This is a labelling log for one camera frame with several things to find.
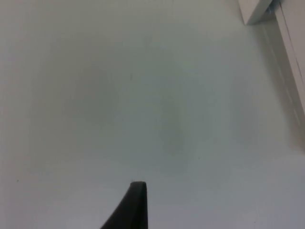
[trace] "white panel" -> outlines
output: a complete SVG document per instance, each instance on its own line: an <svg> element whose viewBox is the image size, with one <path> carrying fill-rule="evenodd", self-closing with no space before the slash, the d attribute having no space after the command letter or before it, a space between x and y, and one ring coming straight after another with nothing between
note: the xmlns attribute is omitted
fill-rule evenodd
<svg viewBox="0 0 305 229"><path fill-rule="evenodd" d="M272 0L238 0L245 24L253 24L263 17Z"/></svg>

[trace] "black object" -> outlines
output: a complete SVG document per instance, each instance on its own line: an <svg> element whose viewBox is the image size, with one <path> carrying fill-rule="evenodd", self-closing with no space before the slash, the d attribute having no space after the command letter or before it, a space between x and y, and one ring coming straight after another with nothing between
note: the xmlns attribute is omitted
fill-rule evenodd
<svg viewBox="0 0 305 229"><path fill-rule="evenodd" d="M101 229L148 229L147 187L132 182L120 204Z"/></svg>

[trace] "white surface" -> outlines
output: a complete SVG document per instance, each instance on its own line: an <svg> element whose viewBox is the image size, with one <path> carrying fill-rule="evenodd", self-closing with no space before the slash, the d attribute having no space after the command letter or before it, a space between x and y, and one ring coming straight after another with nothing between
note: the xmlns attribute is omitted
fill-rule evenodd
<svg viewBox="0 0 305 229"><path fill-rule="evenodd" d="M234 0L1 1L0 228L97 229L138 179L151 229L303 228L264 26Z"/></svg>

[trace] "white floor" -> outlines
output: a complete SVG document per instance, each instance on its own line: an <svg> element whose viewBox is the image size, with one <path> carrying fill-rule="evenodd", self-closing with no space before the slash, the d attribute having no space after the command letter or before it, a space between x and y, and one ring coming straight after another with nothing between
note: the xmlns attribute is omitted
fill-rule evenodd
<svg viewBox="0 0 305 229"><path fill-rule="evenodd" d="M98 229L133 180L151 229L304 228L276 30L235 0L1 1L0 228Z"/></svg>

